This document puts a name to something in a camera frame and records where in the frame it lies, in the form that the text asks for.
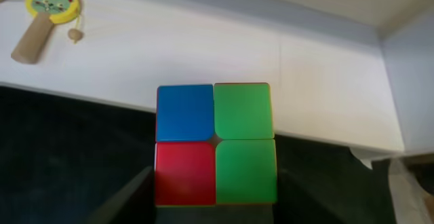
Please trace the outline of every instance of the dark floor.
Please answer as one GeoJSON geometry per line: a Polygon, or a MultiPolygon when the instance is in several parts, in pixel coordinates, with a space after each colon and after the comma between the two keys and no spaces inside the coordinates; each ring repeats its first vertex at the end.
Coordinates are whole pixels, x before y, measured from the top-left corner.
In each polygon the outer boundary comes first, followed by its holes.
{"type": "MultiPolygon", "coordinates": [[[[79,223],[154,162],[152,113],[0,88],[0,130],[0,223],[79,223]]],[[[395,223],[387,167],[345,147],[276,145],[275,223],[395,223]]]]}

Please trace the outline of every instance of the colorful cube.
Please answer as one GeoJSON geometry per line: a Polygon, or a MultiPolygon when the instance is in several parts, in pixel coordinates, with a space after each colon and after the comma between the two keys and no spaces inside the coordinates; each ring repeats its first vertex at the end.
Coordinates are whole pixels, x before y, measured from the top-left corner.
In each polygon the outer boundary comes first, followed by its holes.
{"type": "Polygon", "coordinates": [[[206,141],[213,135],[212,85],[158,88],[157,142],[206,141]]]}
{"type": "Polygon", "coordinates": [[[274,138],[267,83],[217,83],[214,109],[216,134],[224,140],[274,138]]]}
{"type": "Polygon", "coordinates": [[[216,149],[217,204],[270,204],[276,200],[275,141],[222,141],[216,149]]]}
{"type": "Polygon", "coordinates": [[[216,203],[215,153],[211,144],[157,143],[157,206],[212,206],[216,203]]]}

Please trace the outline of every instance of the cube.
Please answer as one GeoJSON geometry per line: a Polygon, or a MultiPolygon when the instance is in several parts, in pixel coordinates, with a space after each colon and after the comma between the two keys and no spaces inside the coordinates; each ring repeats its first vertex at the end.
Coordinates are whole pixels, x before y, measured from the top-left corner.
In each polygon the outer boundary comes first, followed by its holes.
{"type": "Polygon", "coordinates": [[[216,149],[216,203],[277,201],[275,141],[227,140],[216,149]]]}
{"type": "Polygon", "coordinates": [[[155,204],[212,206],[216,203],[214,148],[206,142],[157,143],[155,204]]]}
{"type": "Polygon", "coordinates": [[[158,88],[157,142],[206,141],[213,134],[212,85],[158,88]]]}
{"type": "Polygon", "coordinates": [[[274,138],[267,83],[217,83],[214,109],[216,134],[224,140],[274,138]]]}

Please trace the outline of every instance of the white table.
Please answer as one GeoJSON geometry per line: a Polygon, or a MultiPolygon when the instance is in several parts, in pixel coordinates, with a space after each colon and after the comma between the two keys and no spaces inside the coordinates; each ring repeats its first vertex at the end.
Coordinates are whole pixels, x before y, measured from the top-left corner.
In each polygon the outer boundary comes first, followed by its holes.
{"type": "Polygon", "coordinates": [[[85,37],[57,26],[37,65],[10,53],[31,23],[0,3],[0,82],[154,111],[160,85],[270,83],[277,133],[399,153],[374,29],[272,0],[83,0],[85,37]]]}

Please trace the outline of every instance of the toy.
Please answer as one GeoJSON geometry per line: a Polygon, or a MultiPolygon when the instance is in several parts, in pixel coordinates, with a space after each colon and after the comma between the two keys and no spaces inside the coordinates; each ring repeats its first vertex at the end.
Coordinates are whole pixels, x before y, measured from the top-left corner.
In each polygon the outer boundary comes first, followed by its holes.
{"type": "Polygon", "coordinates": [[[276,202],[268,84],[161,86],[156,129],[157,206],[276,202]]]}
{"type": "Polygon", "coordinates": [[[80,0],[25,0],[25,4],[34,20],[11,54],[15,61],[36,63],[55,24],[77,19],[76,27],[68,32],[68,36],[74,42],[83,37],[83,33],[78,30],[80,0]]]}

